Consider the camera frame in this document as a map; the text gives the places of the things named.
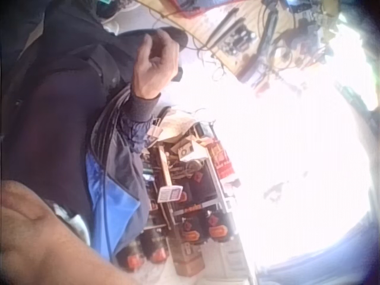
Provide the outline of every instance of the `dark jacket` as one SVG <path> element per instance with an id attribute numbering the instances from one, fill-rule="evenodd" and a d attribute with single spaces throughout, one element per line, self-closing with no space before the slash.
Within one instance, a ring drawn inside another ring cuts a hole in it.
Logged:
<path id="1" fill-rule="evenodd" d="M 114 252 L 146 224 L 140 152 L 158 101 L 130 92 L 114 50 L 93 45 L 32 67 L 32 80 L 20 91 L 28 95 L 3 147 L 2 178 L 84 217 L 91 247 L 105 258 L 106 226 Z"/>

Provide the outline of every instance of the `jacket sleeve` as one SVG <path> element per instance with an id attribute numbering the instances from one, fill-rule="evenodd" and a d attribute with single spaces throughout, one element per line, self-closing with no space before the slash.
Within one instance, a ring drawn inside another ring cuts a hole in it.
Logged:
<path id="1" fill-rule="evenodd" d="M 144 138 L 152 123 L 152 111 L 159 98 L 160 94 L 147 100 L 137 97 L 131 91 L 128 101 L 121 107 L 119 131 L 133 153 L 140 153 L 144 148 Z"/>

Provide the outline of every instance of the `hand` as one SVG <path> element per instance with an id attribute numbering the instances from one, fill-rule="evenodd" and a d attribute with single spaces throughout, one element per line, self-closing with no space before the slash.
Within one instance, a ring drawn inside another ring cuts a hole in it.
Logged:
<path id="1" fill-rule="evenodd" d="M 30 189 L 14 181 L 1 182 L 1 257 L 8 278 L 33 284 L 46 257 L 64 246 L 71 234 Z"/>
<path id="2" fill-rule="evenodd" d="M 178 72 L 179 45 L 163 30 L 158 30 L 157 35 L 159 40 L 154 43 L 151 36 L 145 35 L 134 66 L 132 89 L 143 99 L 157 97 Z M 159 55 L 151 58 L 157 50 Z"/>
<path id="3" fill-rule="evenodd" d="M 18 285 L 133 285 L 76 237 L 28 187 L 1 182 L 1 274 Z"/>

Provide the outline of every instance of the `workbench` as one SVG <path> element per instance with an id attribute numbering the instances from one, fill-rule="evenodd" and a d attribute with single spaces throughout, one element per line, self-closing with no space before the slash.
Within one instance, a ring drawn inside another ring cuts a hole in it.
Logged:
<path id="1" fill-rule="evenodd" d="M 245 24 L 248 29 L 254 32 L 258 39 L 251 43 L 249 49 L 243 54 L 238 56 L 229 56 L 218 47 L 214 47 L 212 52 L 221 61 L 221 63 L 228 68 L 233 74 L 237 75 L 239 71 L 244 68 L 249 58 L 256 53 L 259 37 L 262 35 L 262 15 L 265 7 L 260 0 L 245 0 L 234 4 L 223 5 L 207 11 L 195 18 L 187 19 L 177 13 L 176 8 L 170 3 L 169 0 L 137 0 L 149 9 L 159 13 L 162 19 L 169 19 L 173 22 L 174 26 L 186 30 L 189 34 L 194 36 L 200 43 L 198 46 L 202 46 L 218 26 L 221 20 L 227 15 L 227 13 L 234 7 L 239 8 L 236 20 L 239 17 L 245 17 Z M 294 18 L 292 14 L 286 11 L 281 5 L 278 8 L 278 23 L 274 34 L 274 38 L 287 29 L 294 27 Z"/>

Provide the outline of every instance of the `finger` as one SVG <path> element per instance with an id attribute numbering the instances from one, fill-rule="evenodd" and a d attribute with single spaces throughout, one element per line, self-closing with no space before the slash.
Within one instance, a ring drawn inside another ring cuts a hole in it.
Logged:
<path id="1" fill-rule="evenodd" d="M 27 231 L 30 220 L 20 213 L 5 207 L 1 207 L 0 236 L 1 251 L 14 249 L 18 239 L 24 238 L 23 233 Z"/>
<path id="2" fill-rule="evenodd" d="M 165 31 L 159 29 L 157 34 L 163 45 L 161 63 L 164 66 L 174 68 L 178 64 L 179 45 Z"/>
<path id="3" fill-rule="evenodd" d="M 32 220 L 52 213 L 37 194 L 16 181 L 1 183 L 1 206 Z"/>
<path id="4" fill-rule="evenodd" d="M 144 66 L 149 63 L 149 55 L 152 50 L 153 40 L 152 37 L 146 34 L 144 36 L 144 41 L 137 51 L 137 61 L 136 66 Z"/>

